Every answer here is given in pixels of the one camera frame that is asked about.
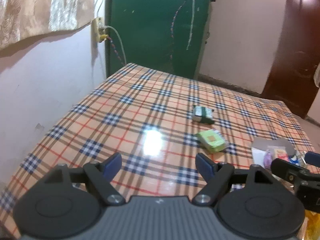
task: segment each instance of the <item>soap bar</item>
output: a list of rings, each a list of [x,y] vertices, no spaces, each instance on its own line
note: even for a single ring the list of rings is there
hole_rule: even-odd
[[[227,148],[228,143],[218,130],[210,129],[196,134],[210,153],[220,152]]]
[[[204,106],[193,106],[192,120],[200,123],[214,124],[212,109]]]

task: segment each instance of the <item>baseboard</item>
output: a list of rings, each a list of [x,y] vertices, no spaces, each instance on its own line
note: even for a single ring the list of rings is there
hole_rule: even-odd
[[[254,91],[251,91],[251,90],[248,90],[248,89],[236,86],[236,85],[232,85],[232,84],[229,84],[229,83],[224,82],[222,80],[214,79],[214,78],[206,76],[206,75],[199,74],[198,81],[201,81],[201,82],[204,82],[204,83],[207,83],[210,85],[226,88],[226,89],[236,91],[239,93],[243,93],[243,94],[246,94],[249,96],[261,98],[261,94],[259,94],[257,92],[254,92]]]
[[[320,123],[318,123],[315,119],[311,118],[310,116],[306,116],[304,120],[308,121],[311,124],[314,124],[315,126],[320,127]]]

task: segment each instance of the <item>green board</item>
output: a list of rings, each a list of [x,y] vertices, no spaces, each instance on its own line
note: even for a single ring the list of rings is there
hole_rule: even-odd
[[[118,30],[128,63],[133,62],[187,78],[195,76],[210,0],[111,2],[108,23]],[[182,7],[176,15],[172,38],[171,25],[180,6]],[[110,36],[123,59],[119,40],[113,30],[110,30]],[[109,73],[113,74],[122,65],[112,48],[109,53],[107,67]]]

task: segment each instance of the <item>electrical outlet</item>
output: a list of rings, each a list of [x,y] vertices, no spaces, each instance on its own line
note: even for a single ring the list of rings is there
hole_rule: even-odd
[[[92,33],[94,35],[94,39],[96,42],[103,42],[105,39],[105,34],[106,34],[105,30],[99,31],[99,28],[102,26],[104,26],[103,17],[97,17],[93,19],[91,22]]]

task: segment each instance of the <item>white wall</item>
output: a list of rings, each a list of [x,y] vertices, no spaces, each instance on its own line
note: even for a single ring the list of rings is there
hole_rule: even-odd
[[[105,78],[104,44],[92,45],[90,25],[0,51],[0,189],[58,119]]]
[[[216,0],[200,74],[258,93],[278,46],[286,0]]]
[[[308,116],[320,123],[320,92],[316,95],[316,98],[309,109]]]

